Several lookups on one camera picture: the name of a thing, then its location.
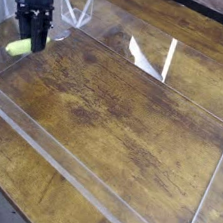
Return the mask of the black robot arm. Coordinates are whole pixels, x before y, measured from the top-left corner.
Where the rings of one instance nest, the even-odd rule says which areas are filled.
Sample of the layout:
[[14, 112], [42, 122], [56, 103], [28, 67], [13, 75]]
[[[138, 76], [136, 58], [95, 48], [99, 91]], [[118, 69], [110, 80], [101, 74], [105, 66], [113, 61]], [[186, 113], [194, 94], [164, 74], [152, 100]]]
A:
[[30, 39], [32, 52], [44, 50], [52, 26], [54, 0], [16, 0], [16, 5], [20, 38]]

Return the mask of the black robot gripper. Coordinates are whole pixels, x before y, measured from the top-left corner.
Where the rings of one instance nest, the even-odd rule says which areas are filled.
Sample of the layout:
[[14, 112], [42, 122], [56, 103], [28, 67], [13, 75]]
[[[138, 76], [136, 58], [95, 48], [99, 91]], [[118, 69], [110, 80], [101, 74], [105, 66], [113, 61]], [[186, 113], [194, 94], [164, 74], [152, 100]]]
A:
[[47, 33], [52, 28], [54, 6], [32, 5], [25, 0], [15, 0], [17, 10], [15, 18], [19, 22], [20, 38], [31, 38], [32, 52], [40, 52], [45, 49]]

